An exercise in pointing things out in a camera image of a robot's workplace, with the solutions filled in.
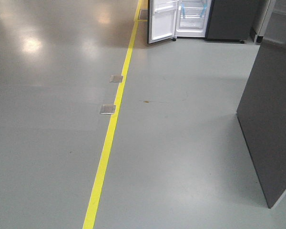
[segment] stainless steel refrigerator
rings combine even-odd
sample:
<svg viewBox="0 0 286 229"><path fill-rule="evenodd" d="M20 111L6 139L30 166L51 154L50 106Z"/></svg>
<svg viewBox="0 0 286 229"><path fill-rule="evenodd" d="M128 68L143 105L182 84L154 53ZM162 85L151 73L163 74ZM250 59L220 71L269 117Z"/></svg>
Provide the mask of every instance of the stainless steel refrigerator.
<svg viewBox="0 0 286 229"><path fill-rule="evenodd" d="M150 0L149 38L205 37L211 0Z"/></svg>
<svg viewBox="0 0 286 229"><path fill-rule="evenodd" d="M149 0L147 42L177 37L244 41L259 0Z"/></svg>

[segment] dark gray panel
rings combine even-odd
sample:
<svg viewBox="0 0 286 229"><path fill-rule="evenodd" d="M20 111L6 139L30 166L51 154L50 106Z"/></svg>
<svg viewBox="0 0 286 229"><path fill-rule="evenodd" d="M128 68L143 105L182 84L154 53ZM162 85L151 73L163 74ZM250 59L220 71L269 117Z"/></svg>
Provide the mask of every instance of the dark gray panel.
<svg viewBox="0 0 286 229"><path fill-rule="evenodd" d="M214 0L207 38L246 40L258 2L258 0Z"/></svg>
<svg viewBox="0 0 286 229"><path fill-rule="evenodd" d="M273 13L237 110L270 208L286 190L286 32L275 34L278 22L286 15Z"/></svg>

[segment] floor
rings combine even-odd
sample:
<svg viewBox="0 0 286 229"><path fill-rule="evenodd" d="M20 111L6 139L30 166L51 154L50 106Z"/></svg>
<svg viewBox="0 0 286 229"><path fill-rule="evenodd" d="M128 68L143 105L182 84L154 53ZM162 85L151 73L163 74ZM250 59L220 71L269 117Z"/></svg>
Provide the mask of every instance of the floor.
<svg viewBox="0 0 286 229"><path fill-rule="evenodd" d="M82 227L136 4L0 0L0 228ZM94 228L286 229L235 116L258 46L145 37Z"/></svg>

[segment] yellow floor line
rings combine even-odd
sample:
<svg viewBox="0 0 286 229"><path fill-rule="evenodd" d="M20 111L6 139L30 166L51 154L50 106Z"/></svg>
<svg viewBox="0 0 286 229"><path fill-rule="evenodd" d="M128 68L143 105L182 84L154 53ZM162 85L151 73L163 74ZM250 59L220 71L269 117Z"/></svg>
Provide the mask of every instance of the yellow floor line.
<svg viewBox="0 0 286 229"><path fill-rule="evenodd" d="M142 0L141 9L147 9L147 8L148 8L148 0Z"/></svg>
<svg viewBox="0 0 286 229"><path fill-rule="evenodd" d="M135 12L135 16L134 16L133 31L130 37L128 50L127 50L127 54L126 54L123 69L122 69L122 75L124 76L124 78L123 78L122 83L119 84L117 94L115 97L114 104L116 105L116 109L115 109L115 113L111 115L110 117L108 130L107 130L107 134L106 134L106 138L105 138L105 142L104 142L104 146L103 146L103 150L101 154L101 159L100 159L99 166L96 172L83 229L92 229L94 227L96 213L97 213L97 209L98 209L99 202L100 202L102 187L103 187L106 169L107 169L109 156L111 152L114 132L115 132L118 117L119 117L119 112L120 112L120 107L122 103L122 97L123 97L125 82L127 79L129 64L130 64L130 60L131 60L132 53L133 53L134 40L135 40L135 36L138 30L138 23L139 23L138 16L139 16L141 3L142 3L142 0L139 0L137 9Z"/></svg>

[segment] metal floor plate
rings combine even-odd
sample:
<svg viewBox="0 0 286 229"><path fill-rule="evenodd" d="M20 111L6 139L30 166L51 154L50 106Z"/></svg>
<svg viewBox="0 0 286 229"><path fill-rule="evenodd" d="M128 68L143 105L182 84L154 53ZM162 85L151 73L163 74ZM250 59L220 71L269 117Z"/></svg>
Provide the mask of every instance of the metal floor plate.
<svg viewBox="0 0 286 229"><path fill-rule="evenodd" d="M122 83L123 76L122 75L112 75L110 77L110 83Z"/></svg>
<svg viewBox="0 0 286 229"><path fill-rule="evenodd" d="M140 9L139 20L147 20L148 11L147 9Z"/></svg>
<svg viewBox="0 0 286 229"><path fill-rule="evenodd" d="M113 104L104 104L101 107L100 114L104 115L112 115L115 112L115 105Z"/></svg>

